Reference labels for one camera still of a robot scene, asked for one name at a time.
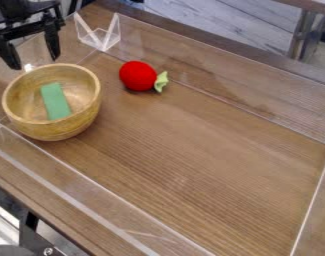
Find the bowl rim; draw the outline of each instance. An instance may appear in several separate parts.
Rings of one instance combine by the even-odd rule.
[[[93,78],[94,82],[95,82],[95,93],[94,93],[94,97],[90,101],[90,103],[85,106],[85,108],[82,110],[79,110],[78,112],[73,113],[71,115],[63,117],[63,118],[59,118],[59,119],[55,119],[55,120],[46,120],[46,121],[30,121],[27,120],[26,118],[23,117],[19,117],[8,108],[8,104],[7,104],[7,101],[6,101],[6,98],[7,98],[7,95],[8,95],[8,91],[11,90],[11,88],[14,87],[15,83],[26,76],[29,75],[31,72],[37,72],[38,70],[41,69],[45,69],[45,68],[50,68],[50,67],[57,67],[57,66],[61,66],[61,67],[74,67],[82,71],[85,71]],[[49,64],[49,65],[43,65],[38,68],[35,68],[34,70],[31,70],[30,72],[26,72],[23,73],[22,75],[19,75],[8,84],[4,92],[3,92],[3,96],[2,96],[2,105],[3,105],[3,109],[4,109],[4,112],[6,114],[10,116],[11,119],[15,119],[16,121],[22,122],[22,123],[26,123],[26,124],[55,124],[55,123],[59,123],[59,122],[63,122],[65,120],[75,117],[77,115],[79,115],[81,113],[83,113],[90,107],[91,105],[94,104],[94,102],[97,101],[97,98],[99,97],[99,94],[101,94],[101,82],[99,82],[99,78],[97,77],[97,75],[94,74],[94,72],[91,70],[89,70],[87,68],[77,65],[77,64],[69,64],[69,63],[55,63],[55,64]]]

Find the wooden bowl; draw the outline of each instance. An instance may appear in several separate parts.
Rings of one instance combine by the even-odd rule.
[[[58,82],[73,114],[47,119],[41,95],[45,84]],[[101,83],[94,73],[71,64],[42,66],[19,76],[8,85],[2,105],[16,129],[29,137],[58,141],[79,134],[93,123],[101,106]]]

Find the transparent enclosure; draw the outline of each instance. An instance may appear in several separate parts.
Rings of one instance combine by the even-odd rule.
[[[109,30],[110,12],[81,17]],[[94,232],[113,234],[113,255],[304,255],[325,210],[325,86],[117,18],[121,41],[103,51],[78,40],[71,18],[61,32],[58,62],[89,68],[105,88],[94,125],[43,143],[16,132],[0,104],[0,177],[31,180],[57,207],[82,211]],[[18,51],[29,72],[51,63],[43,35]],[[123,89],[129,60],[169,71],[162,95]],[[0,99],[22,72],[0,60]]]

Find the green sponge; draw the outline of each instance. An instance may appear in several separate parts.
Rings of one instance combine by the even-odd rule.
[[[71,114],[71,109],[59,83],[46,84],[41,87],[49,119],[55,120]]]

